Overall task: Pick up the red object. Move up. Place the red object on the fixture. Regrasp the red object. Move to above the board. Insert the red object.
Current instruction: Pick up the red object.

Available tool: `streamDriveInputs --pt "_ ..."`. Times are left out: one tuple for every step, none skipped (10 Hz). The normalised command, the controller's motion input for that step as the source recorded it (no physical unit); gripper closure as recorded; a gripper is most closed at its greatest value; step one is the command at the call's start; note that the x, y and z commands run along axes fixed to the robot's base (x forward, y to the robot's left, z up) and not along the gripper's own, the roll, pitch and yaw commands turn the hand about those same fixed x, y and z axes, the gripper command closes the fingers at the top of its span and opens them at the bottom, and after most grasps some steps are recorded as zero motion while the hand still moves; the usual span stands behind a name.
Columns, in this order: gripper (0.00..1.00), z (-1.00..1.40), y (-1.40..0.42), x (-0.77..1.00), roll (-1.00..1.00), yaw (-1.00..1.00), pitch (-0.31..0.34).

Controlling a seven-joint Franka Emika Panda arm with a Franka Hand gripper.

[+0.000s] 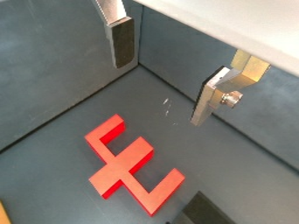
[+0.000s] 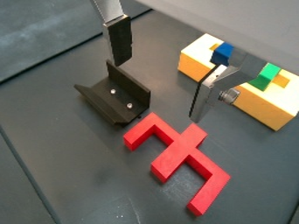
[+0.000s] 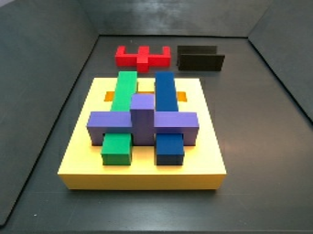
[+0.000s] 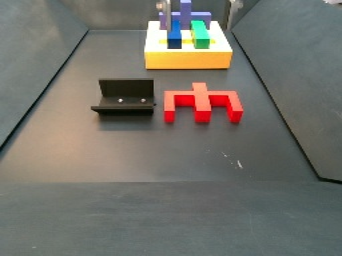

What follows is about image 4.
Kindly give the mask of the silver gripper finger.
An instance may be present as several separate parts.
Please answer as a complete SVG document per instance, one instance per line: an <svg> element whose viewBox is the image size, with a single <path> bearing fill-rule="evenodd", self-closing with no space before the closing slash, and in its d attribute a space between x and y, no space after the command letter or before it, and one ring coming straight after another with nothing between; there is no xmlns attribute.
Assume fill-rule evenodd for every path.
<svg viewBox="0 0 342 256"><path fill-rule="evenodd" d="M238 10L243 8L243 0L228 0L230 9L228 9L228 18L227 18L227 29L232 27L234 16L238 13Z"/></svg>
<svg viewBox="0 0 342 256"><path fill-rule="evenodd" d="M159 0L156 2L156 9L163 16L163 28L170 31L172 28L171 0Z"/></svg>

